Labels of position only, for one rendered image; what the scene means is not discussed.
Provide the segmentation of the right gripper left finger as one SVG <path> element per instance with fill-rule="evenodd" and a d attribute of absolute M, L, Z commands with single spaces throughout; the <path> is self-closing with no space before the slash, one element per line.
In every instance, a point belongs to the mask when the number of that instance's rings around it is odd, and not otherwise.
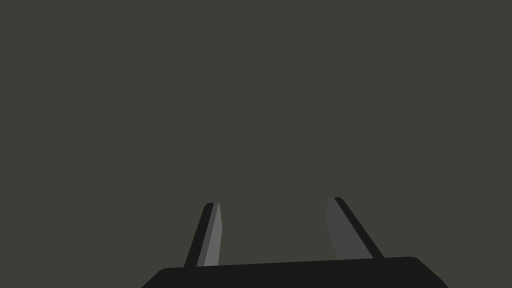
<path fill-rule="evenodd" d="M 222 231 L 220 204 L 207 203 L 201 212 L 184 267 L 219 265 Z"/>

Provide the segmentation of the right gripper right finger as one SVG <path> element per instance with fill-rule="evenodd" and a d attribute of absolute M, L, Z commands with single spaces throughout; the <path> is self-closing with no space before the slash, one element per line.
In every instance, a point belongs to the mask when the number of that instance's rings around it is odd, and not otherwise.
<path fill-rule="evenodd" d="M 337 260 L 384 258 L 383 253 L 341 197 L 327 199 L 325 222 Z"/>

